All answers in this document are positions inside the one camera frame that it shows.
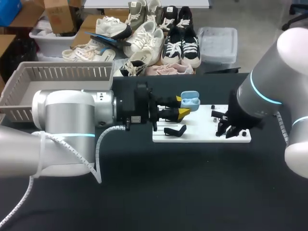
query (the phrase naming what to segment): gray plastic basket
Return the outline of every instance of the gray plastic basket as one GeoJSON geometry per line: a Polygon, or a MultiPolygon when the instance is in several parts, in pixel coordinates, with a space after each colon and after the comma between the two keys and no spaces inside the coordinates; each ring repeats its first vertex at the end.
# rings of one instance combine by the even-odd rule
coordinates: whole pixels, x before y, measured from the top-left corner
{"type": "Polygon", "coordinates": [[[23,62],[0,97],[0,111],[12,122],[32,122],[32,99],[39,90],[110,90],[112,62],[23,62]]]}

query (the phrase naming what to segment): white fixture plate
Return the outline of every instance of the white fixture plate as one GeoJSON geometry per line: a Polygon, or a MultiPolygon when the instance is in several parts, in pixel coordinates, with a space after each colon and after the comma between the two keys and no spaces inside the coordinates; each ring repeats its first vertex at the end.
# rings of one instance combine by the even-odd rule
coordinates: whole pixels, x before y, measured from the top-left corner
{"type": "MultiPolygon", "coordinates": [[[[165,109],[163,106],[159,106],[159,110],[165,109]]],[[[228,110],[228,105],[215,105],[215,111],[225,113],[228,110]]],[[[225,135],[217,137],[216,131],[218,127],[217,122],[213,121],[211,117],[211,105],[200,105],[198,111],[191,112],[189,115],[185,116],[182,122],[157,122],[157,131],[153,131],[153,142],[162,143],[249,143],[251,141],[251,136],[249,130],[245,130],[246,136],[243,136],[243,131],[237,137],[232,137],[226,139],[225,135]],[[185,125],[187,130],[181,137],[166,136],[164,133],[164,128],[172,128],[175,130],[180,130],[180,128],[185,125]]]]}

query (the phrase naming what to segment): black table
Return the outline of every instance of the black table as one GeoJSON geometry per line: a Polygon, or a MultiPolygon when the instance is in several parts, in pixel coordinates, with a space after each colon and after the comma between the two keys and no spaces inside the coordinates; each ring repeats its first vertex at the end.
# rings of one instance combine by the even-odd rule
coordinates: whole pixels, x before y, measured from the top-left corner
{"type": "MultiPolygon", "coordinates": [[[[246,75],[142,80],[162,96],[197,90],[202,104],[226,104],[229,90],[246,75]]],[[[132,92],[136,81],[115,79],[115,95],[132,92]]],[[[281,113],[289,130],[289,113],[281,113]]],[[[101,146],[102,185],[90,174],[35,180],[28,200],[4,230],[307,230],[308,180],[286,166],[276,118],[265,122],[263,130],[251,130],[250,144],[153,143],[150,124],[110,133],[101,146]]],[[[27,184],[28,178],[0,180],[1,218],[27,184]]]]}

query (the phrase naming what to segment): black and white sneaker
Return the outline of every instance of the black and white sneaker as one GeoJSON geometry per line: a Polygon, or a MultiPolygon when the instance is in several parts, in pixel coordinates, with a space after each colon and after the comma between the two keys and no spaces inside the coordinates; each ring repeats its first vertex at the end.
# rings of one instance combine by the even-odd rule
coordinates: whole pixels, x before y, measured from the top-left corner
{"type": "Polygon", "coordinates": [[[183,6],[179,12],[179,19],[177,26],[179,28],[186,29],[188,27],[193,27],[193,14],[188,6],[183,6]]]}
{"type": "Polygon", "coordinates": [[[139,76],[152,60],[152,53],[149,50],[138,51],[114,73],[114,77],[139,76]]]}
{"type": "Polygon", "coordinates": [[[181,33],[177,26],[170,29],[164,44],[161,61],[166,64],[179,64],[181,62],[181,33]]]}
{"type": "Polygon", "coordinates": [[[181,64],[190,64],[193,68],[201,64],[199,41],[192,27],[188,27],[183,35],[181,64]]]}
{"type": "Polygon", "coordinates": [[[178,9],[175,6],[166,6],[163,8],[161,28],[164,32],[168,32],[178,21],[178,9]]]}

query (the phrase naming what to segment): white shelf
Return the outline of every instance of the white shelf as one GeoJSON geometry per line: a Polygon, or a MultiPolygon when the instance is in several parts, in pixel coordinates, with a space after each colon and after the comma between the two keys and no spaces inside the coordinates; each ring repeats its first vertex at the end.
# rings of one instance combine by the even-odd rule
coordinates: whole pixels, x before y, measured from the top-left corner
{"type": "MultiPolygon", "coordinates": [[[[191,8],[209,8],[208,0],[162,0],[163,6],[174,5],[176,7],[189,6],[191,8]]],[[[127,0],[86,0],[84,3],[84,8],[128,8],[127,0]]]]}

